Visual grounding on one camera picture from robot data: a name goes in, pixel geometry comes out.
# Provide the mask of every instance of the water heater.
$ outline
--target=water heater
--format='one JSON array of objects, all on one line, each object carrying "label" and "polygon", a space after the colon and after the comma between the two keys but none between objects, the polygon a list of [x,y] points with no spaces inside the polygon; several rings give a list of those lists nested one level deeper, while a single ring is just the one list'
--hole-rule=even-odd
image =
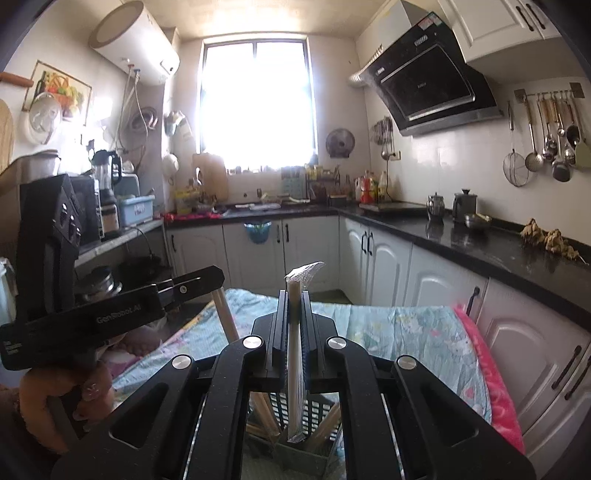
[{"label": "water heater", "polygon": [[161,85],[178,70],[180,59],[143,2],[117,7],[95,28],[88,44],[125,73],[140,70],[145,85]]}]

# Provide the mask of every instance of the fruit poster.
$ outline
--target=fruit poster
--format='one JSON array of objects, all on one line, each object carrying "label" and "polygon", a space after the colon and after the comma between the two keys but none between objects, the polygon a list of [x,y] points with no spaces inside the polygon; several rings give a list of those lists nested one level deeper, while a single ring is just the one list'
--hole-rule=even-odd
[{"label": "fruit poster", "polygon": [[61,105],[65,121],[86,125],[92,87],[80,80],[37,60],[31,80],[33,86],[27,90],[22,111],[28,112],[31,104],[41,93],[52,94]]}]

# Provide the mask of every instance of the blue hanging basket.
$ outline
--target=blue hanging basket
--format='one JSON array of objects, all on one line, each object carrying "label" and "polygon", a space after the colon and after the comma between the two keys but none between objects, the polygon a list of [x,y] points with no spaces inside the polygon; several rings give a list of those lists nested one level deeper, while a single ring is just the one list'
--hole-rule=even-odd
[{"label": "blue hanging basket", "polygon": [[251,239],[252,243],[261,245],[269,238],[269,232],[271,231],[271,222],[267,223],[245,223],[244,228],[248,233],[248,238]]}]

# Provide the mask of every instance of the human hand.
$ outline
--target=human hand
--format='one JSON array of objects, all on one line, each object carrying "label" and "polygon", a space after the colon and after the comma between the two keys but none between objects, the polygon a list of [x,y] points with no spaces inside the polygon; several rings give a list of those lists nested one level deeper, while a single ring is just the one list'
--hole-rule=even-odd
[{"label": "human hand", "polygon": [[61,397],[77,385],[82,386],[82,400],[73,418],[88,420],[87,429],[113,410],[111,374],[103,363],[98,363],[90,375],[65,368],[33,368],[21,380],[20,410],[27,430],[41,445],[59,454],[66,453],[68,447],[56,429],[47,407],[47,397]]}]

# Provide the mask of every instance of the window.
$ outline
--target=window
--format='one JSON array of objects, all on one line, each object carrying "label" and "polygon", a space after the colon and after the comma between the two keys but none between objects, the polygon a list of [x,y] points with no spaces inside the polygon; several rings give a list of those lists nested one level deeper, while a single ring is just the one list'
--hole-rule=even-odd
[{"label": "window", "polygon": [[201,151],[226,168],[308,163],[316,149],[303,41],[212,44],[204,52]]}]

